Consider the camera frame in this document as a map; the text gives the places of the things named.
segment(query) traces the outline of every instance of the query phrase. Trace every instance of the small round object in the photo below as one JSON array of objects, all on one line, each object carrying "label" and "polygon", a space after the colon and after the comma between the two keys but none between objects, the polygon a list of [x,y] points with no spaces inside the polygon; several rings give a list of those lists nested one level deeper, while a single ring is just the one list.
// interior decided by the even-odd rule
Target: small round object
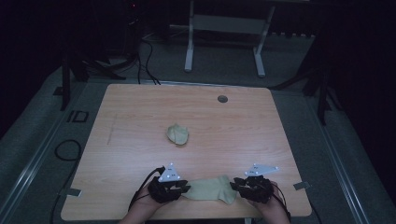
[{"label": "small round object", "polygon": [[225,95],[220,95],[220,96],[218,97],[218,101],[219,101],[220,103],[227,103],[228,98],[227,98],[227,96],[225,96]]}]

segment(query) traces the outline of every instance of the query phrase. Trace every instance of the human hand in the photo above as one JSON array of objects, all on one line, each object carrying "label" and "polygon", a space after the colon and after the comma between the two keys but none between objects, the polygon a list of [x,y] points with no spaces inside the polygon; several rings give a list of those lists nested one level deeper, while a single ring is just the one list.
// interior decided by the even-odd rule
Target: human hand
[{"label": "human hand", "polygon": [[148,220],[154,213],[167,203],[157,203],[149,195],[149,183],[143,187],[134,201],[128,214],[120,221],[120,224],[140,224]]},{"label": "human hand", "polygon": [[[277,189],[277,183],[271,181],[274,187],[274,195],[280,199],[279,191]],[[251,200],[247,200],[262,214],[262,217],[268,224],[290,224],[288,215],[283,209],[283,205],[274,196],[270,198],[267,203],[256,203]]]}]

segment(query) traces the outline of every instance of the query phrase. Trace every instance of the gray carpet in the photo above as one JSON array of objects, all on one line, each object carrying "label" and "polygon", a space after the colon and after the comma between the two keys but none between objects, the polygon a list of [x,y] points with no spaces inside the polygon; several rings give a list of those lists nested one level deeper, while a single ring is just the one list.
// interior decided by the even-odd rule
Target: gray carpet
[{"label": "gray carpet", "polygon": [[[252,87],[272,86],[296,73],[312,43],[312,39],[304,37],[287,39],[284,36],[269,36],[262,54],[267,75],[265,78],[260,78],[256,75],[251,48],[224,43],[213,45],[200,38],[197,38],[195,45],[192,72],[185,73],[184,59],[187,49],[185,33],[176,34],[166,44],[156,42],[153,35],[147,38],[154,49],[148,65],[149,71],[163,84],[172,81]],[[142,45],[141,55],[145,61],[149,55],[148,45]],[[136,73],[136,66],[120,71],[121,76],[128,78],[126,81],[118,82],[136,83]],[[143,72],[142,82],[151,84],[150,81],[143,80],[147,78]],[[48,149],[43,155],[45,159],[38,172],[34,174],[29,189],[23,192],[21,201],[16,203],[15,210],[12,210],[9,223],[51,222],[51,210],[57,192],[62,188],[74,164],[72,161],[58,160],[54,155],[54,149],[66,139],[75,139],[82,147],[85,146],[106,86],[115,82],[94,74],[89,83],[73,82],[74,95],[71,105],[68,110],[60,112],[61,98],[52,96],[55,87],[60,85],[60,80],[60,71],[48,78],[40,92],[1,140],[1,204],[4,204],[7,196],[13,192],[13,186],[29,160],[38,150]],[[328,150],[329,139],[326,139],[323,132],[329,134],[332,146],[350,176],[350,181],[370,223],[394,223],[396,220],[394,205],[384,191],[346,115],[332,106],[332,110],[326,112],[328,125],[323,131],[323,127],[318,124],[312,112],[313,108],[316,108],[317,99],[302,96],[300,91],[303,85],[302,81],[283,91],[273,91],[273,95],[302,179],[312,185],[307,189],[308,197],[317,208],[323,223],[359,223],[351,212],[345,190],[340,185],[339,176]],[[89,112],[87,122],[67,122],[71,110]],[[73,144],[68,143],[60,149],[63,155],[70,158],[77,155],[77,147]],[[55,207],[53,217],[55,223],[65,223],[60,218],[63,203],[64,198],[61,198]],[[186,220],[181,223],[197,222],[243,223],[243,220]],[[309,217],[293,217],[292,223],[318,223],[318,218],[313,213]]]}]

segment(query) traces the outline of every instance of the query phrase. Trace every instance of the white table leg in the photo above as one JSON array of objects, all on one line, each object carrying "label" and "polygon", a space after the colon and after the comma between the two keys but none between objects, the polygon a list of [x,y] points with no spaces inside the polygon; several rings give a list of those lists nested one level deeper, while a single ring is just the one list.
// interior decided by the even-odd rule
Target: white table leg
[{"label": "white table leg", "polygon": [[264,66],[262,65],[262,46],[264,45],[265,37],[268,35],[268,29],[270,28],[271,19],[274,15],[274,12],[275,7],[271,7],[268,13],[267,21],[265,22],[264,27],[262,27],[260,43],[257,47],[253,48],[254,61],[256,63],[257,74],[259,77],[265,76]]},{"label": "white table leg", "polygon": [[194,53],[194,44],[192,42],[192,38],[194,35],[194,27],[193,27],[193,18],[194,18],[194,1],[190,1],[190,21],[189,21],[189,45],[187,46],[187,54],[186,54],[186,63],[184,65],[184,71],[190,72],[192,70],[192,57]]}]

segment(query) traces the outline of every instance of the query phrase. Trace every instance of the wooden table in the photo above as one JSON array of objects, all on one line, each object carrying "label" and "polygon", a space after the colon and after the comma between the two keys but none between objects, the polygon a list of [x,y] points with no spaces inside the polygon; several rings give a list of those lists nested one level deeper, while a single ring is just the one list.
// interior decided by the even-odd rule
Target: wooden table
[{"label": "wooden table", "polygon": [[[225,95],[227,103],[218,97]],[[188,128],[186,145],[166,136],[173,124]],[[121,219],[134,192],[155,168],[173,162],[183,179],[243,177],[256,162],[277,166],[266,176],[283,190],[292,216],[311,207],[288,139],[267,89],[213,86],[113,84],[99,109],[68,196],[65,220]],[[153,219],[259,217],[239,194],[235,202],[180,197]]]}]

